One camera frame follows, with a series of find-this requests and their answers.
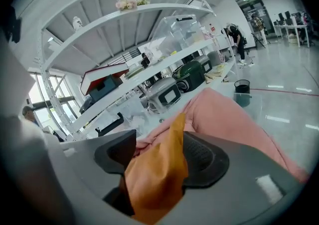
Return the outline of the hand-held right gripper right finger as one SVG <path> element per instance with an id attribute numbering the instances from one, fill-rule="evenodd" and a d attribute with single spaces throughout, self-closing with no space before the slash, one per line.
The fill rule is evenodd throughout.
<path id="1" fill-rule="evenodd" d="M 183 197 L 162 225 L 269 225 L 297 198 L 302 184 L 253 147 L 185 132 L 188 177 Z"/>

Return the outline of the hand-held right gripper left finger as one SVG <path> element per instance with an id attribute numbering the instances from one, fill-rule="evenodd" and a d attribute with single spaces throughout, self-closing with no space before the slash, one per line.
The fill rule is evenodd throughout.
<path id="1" fill-rule="evenodd" d="M 61 144 L 64 225 L 136 225 L 125 169 L 136 149 L 136 132 Z"/>

